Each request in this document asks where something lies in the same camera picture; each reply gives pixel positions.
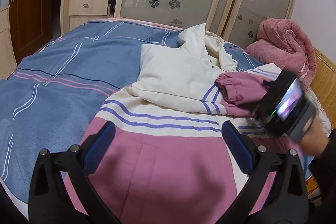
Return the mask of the person's right hand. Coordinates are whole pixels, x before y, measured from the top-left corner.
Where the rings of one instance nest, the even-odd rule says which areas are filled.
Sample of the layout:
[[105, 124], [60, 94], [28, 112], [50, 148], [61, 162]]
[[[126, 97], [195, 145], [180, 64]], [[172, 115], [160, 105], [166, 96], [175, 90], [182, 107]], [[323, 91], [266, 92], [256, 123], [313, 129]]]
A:
[[315, 118], [299, 146], [305, 155], [320, 157], [329, 144], [330, 139], [323, 133], [321, 122]]

